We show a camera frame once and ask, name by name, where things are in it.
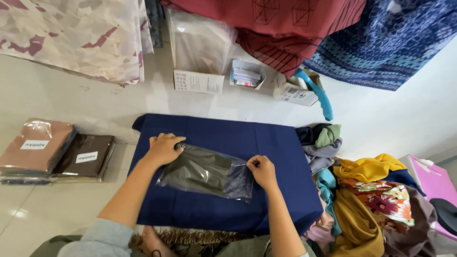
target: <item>yellow scarf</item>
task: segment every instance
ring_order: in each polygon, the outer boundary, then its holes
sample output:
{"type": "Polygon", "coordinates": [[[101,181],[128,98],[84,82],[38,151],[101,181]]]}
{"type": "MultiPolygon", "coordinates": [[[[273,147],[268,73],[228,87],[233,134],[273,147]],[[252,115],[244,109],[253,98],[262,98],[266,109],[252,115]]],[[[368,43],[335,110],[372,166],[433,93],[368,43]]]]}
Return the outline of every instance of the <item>yellow scarf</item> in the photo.
{"type": "Polygon", "coordinates": [[[380,154],[374,158],[362,158],[356,161],[341,160],[341,166],[333,167],[333,173],[338,178],[354,178],[361,182],[382,180],[387,177],[389,170],[406,169],[399,160],[388,154],[380,154]]]}
{"type": "Polygon", "coordinates": [[[383,255],[383,233],[357,196],[340,189],[336,191],[333,208],[342,233],[336,237],[336,251],[330,257],[383,255]]]}

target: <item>hand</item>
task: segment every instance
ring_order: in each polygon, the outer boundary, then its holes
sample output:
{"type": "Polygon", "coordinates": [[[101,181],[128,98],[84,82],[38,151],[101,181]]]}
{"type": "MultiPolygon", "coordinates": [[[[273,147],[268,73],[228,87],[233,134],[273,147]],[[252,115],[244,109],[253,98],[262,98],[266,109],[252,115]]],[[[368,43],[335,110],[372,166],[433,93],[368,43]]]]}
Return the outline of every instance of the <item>hand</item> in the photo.
{"type": "Polygon", "coordinates": [[[252,171],[255,181],[265,190],[278,186],[275,165],[266,157],[256,155],[249,159],[246,166],[252,171]]]}
{"type": "Polygon", "coordinates": [[[149,151],[143,160],[153,163],[157,167],[176,160],[184,150],[182,147],[174,149],[175,144],[186,140],[185,137],[177,137],[174,134],[160,133],[158,137],[149,139],[149,151]]]}

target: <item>qr code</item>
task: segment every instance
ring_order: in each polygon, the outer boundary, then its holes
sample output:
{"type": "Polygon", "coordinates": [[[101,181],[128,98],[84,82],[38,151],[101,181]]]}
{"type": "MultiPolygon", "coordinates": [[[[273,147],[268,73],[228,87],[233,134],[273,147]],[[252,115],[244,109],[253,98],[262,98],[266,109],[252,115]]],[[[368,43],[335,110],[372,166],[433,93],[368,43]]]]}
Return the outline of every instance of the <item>qr code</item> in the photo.
{"type": "Polygon", "coordinates": [[[287,93],[290,93],[290,94],[295,94],[295,92],[297,92],[297,89],[295,89],[295,88],[290,88],[289,91],[287,91],[287,93]]]}

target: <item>pink box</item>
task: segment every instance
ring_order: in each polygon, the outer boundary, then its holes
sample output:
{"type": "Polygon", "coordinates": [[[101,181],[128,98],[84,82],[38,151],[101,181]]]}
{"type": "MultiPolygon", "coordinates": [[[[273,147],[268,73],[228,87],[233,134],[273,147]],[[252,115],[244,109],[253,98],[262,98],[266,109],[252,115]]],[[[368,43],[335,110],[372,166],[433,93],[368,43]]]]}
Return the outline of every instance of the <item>pink box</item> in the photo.
{"type": "MultiPolygon", "coordinates": [[[[406,165],[411,176],[427,195],[430,201],[433,198],[442,198],[457,206],[457,192],[452,184],[447,171],[436,165],[426,166],[419,162],[414,155],[407,155],[399,159],[406,165]]],[[[435,222],[435,230],[450,239],[457,241],[457,236],[447,232],[438,222],[435,222]]]]}

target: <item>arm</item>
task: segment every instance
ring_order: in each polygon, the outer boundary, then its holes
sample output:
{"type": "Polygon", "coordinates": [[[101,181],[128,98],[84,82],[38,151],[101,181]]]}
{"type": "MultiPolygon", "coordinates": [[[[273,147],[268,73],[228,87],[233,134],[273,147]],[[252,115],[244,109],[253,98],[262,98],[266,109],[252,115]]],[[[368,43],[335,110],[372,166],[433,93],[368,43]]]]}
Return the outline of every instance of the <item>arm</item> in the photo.
{"type": "Polygon", "coordinates": [[[306,249],[279,190],[275,166],[266,156],[260,155],[252,157],[246,165],[268,197],[268,222],[273,257],[298,257],[305,254],[306,249]]]}
{"type": "Polygon", "coordinates": [[[80,241],[65,245],[59,257],[128,257],[130,237],[138,214],[156,170],[174,161],[183,149],[174,149],[185,140],[173,134],[160,134],[149,139],[147,154],[136,164],[127,180],[98,214],[95,225],[88,229],[80,241]]]}

